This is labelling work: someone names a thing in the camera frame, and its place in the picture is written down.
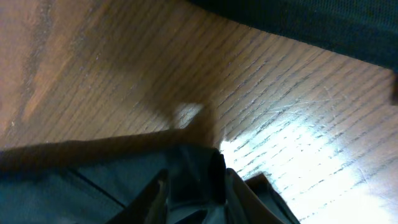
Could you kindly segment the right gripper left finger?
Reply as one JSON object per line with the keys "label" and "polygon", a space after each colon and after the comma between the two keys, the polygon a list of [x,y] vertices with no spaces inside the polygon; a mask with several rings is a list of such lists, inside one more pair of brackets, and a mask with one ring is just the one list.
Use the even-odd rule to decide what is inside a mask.
{"label": "right gripper left finger", "polygon": [[123,211],[106,224],[166,223],[169,173],[162,169]]}

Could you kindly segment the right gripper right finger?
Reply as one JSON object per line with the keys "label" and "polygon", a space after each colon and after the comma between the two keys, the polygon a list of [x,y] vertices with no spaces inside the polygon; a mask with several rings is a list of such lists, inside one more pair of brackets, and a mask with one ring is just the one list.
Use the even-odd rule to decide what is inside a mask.
{"label": "right gripper right finger", "polygon": [[230,168],[227,168],[225,173],[225,193],[233,223],[283,224],[283,221],[266,208],[248,185]]}

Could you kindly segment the black leggings red waistband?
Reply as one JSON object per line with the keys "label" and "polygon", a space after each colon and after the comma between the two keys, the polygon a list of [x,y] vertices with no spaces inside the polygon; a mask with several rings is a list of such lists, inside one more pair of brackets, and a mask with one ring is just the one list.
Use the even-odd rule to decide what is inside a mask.
{"label": "black leggings red waistband", "polygon": [[[166,223],[233,223],[225,193],[227,168],[215,148],[177,146],[79,167],[1,174],[1,222],[106,223],[165,169]],[[283,223],[297,223],[263,175],[245,183]]]}

